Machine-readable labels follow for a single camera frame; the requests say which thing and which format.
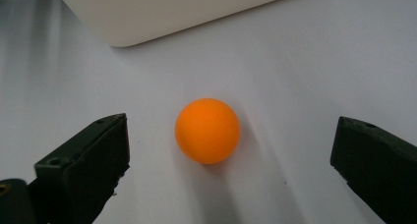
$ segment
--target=white object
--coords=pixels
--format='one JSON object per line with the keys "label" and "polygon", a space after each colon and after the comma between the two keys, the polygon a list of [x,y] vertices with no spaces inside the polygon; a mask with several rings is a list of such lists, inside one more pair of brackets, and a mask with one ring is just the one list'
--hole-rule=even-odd
{"label": "white object", "polygon": [[64,0],[102,40],[128,46],[273,0]]}

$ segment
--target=white surface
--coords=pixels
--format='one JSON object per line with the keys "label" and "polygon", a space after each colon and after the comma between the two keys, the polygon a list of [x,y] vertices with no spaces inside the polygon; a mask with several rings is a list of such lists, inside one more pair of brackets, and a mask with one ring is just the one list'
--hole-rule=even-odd
{"label": "white surface", "polygon": [[[94,223],[383,223],[329,165],[340,115],[417,144],[416,0],[281,0],[130,48],[59,0],[0,3],[0,179],[126,112],[131,169]],[[204,167],[177,149],[191,100],[243,137]]]}
{"label": "white surface", "polygon": [[64,0],[104,42],[128,46],[273,0]]}

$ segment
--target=screw hole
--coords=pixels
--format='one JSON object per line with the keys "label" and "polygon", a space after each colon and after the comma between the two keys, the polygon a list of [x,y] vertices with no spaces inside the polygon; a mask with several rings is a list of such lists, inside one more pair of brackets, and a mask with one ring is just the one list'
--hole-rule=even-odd
{"label": "screw hole", "polygon": [[376,126],[373,124],[369,124],[369,123],[365,123],[365,126],[367,126],[368,128],[375,128]]}
{"label": "screw hole", "polygon": [[59,165],[61,164],[61,159],[59,158],[52,158],[48,161],[50,165]]}
{"label": "screw hole", "polygon": [[7,184],[0,184],[0,196],[4,195],[10,190],[10,186]]}

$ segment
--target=white table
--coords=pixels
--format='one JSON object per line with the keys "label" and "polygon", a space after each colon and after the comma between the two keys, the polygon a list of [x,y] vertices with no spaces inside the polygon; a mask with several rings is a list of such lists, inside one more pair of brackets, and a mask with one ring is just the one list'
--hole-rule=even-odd
{"label": "white table", "polygon": [[[329,165],[338,117],[417,144],[416,0],[280,0],[129,48],[60,0],[0,3],[0,180],[127,113],[131,168],[94,223],[383,223]],[[242,138],[201,166],[173,128],[232,106]]]}

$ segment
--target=orange ball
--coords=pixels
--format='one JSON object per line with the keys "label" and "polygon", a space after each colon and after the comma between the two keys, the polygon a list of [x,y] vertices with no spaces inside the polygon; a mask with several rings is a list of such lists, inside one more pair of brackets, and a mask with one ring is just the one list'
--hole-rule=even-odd
{"label": "orange ball", "polygon": [[233,110],[220,100],[198,99],[178,115],[175,138],[191,159],[217,163],[235,149],[240,136],[239,120]]}

